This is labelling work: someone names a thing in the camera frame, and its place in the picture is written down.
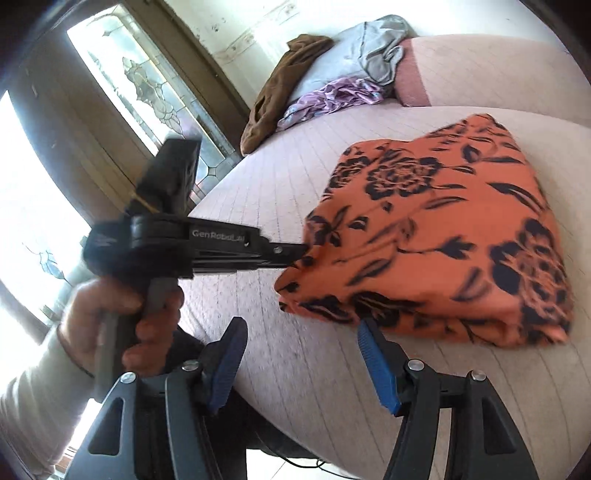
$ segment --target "screw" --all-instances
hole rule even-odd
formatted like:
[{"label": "screw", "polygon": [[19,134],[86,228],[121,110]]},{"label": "screw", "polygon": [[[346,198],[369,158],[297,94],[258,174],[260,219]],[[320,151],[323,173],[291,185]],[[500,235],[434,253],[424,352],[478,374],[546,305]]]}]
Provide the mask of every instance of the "screw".
[{"label": "screw", "polygon": [[423,368],[425,368],[425,364],[420,360],[412,359],[408,361],[408,367],[410,370],[420,372]]},{"label": "screw", "polygon": [[470,376],[477,382],[484,382],[484,380],[486,380],[486,373],[484,373],[482,370],[472,370]]},{"label": "screw", "polygon": [[186,372],[194,372],[198,368],[198,360],[187,360],[185,363],[183,363],[183,370],[185,370]]},{"label": "screw", "polygon": [[119,378],[121,383],[133,383],[135,382],[135,374],[133,372],[126,372]]}]

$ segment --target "white wall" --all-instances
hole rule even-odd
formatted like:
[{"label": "white wall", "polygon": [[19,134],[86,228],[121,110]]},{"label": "white wall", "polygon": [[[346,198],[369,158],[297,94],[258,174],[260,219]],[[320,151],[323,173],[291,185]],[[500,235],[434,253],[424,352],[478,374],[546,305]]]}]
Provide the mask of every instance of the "white wall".
[{"label": "white wall", "polygon": [[386,14],[417,35],[484,33],[564,48],[519,0],[166,0],[191,28],[249,106],[300,33],[335,35]]}]

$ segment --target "brown cloth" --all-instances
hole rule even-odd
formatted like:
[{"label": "brown cloth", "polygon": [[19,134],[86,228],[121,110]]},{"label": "brown cloth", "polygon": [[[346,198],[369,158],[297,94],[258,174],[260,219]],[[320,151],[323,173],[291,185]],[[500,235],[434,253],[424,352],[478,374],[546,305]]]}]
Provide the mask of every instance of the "brown cloth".
[{"label": "brown cloth", "polygon": [[291,92],[315,59],[333,46],[329,37],[302,34],[287,42],[290,48],[265,82],[242,133],[243,155],[254,152],[277,128]]}]

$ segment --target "purple satin cloth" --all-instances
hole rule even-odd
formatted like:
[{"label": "purple satin cloth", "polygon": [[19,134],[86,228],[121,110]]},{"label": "purple satin cloth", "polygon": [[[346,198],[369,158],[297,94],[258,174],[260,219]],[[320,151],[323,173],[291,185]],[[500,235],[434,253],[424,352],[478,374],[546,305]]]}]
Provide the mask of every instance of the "purple satin cloth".
[{"label": "purple satin cloth", "polygon": [[292,103],[277,122],[278,132],[310,120],[315,116],[333,113],[354,105],[374,105],[384,100],[384,88],[367,79],[340,78],[320,90],[302,95]]}]

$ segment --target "crumpled clothing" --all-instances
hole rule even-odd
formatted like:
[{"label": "crumpled clothing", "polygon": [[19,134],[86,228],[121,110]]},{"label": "crumpled clothing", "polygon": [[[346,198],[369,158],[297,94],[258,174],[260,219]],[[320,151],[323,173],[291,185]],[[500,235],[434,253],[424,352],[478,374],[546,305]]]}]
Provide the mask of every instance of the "crumpled clothing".
[{"label": "crumpled clothing", "polygon": [[240,139],[242,155],[254,152],[265,139],[272,135],[281,118],[294,87],[318,56],[334,44],[322,35],[299,35],[287,42],[286,51],[259,92],[251,109],[248,123]]},{"label": "crumpled clothing", "polygon": [[396,66],[404,55],[399,43],[409,25],[398,15],[361,22],[333,37],[335,45],[319,56],[289,96],[295,102],[340,78],[367,78],[378,85],[394,82]]},{"label": "crumpled clothing", "polygon": [[349,106],[374,105],[384,101],[384,88],[368,79],[341,78],[320,90],[306,93],[292,104],[277,122],[277,131],[333,113]]}]

